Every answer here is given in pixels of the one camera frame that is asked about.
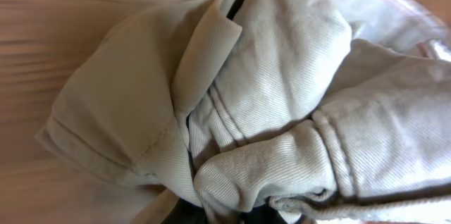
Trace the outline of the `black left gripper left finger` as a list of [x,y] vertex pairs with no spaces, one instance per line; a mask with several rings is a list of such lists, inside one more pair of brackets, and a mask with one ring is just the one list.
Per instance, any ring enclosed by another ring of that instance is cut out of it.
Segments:
[[195,206],[184,199],[179,199],[173,210],[161,224],[207,224],[208,220],[203,208]]

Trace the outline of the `beige cargo shorts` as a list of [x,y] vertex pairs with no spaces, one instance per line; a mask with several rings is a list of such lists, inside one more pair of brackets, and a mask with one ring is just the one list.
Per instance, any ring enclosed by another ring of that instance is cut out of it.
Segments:
[[37,133],[210,223],[450,222],[450,48],[359,36],[334,0],[193,0],[117,25]]

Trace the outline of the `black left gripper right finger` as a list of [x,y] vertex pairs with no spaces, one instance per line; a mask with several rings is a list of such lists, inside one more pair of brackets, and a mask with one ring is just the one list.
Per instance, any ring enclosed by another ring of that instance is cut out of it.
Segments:
[[264,204],[253,208],[249,213],[242,214],[243,224],[287,224],[280,214],[269,205]]

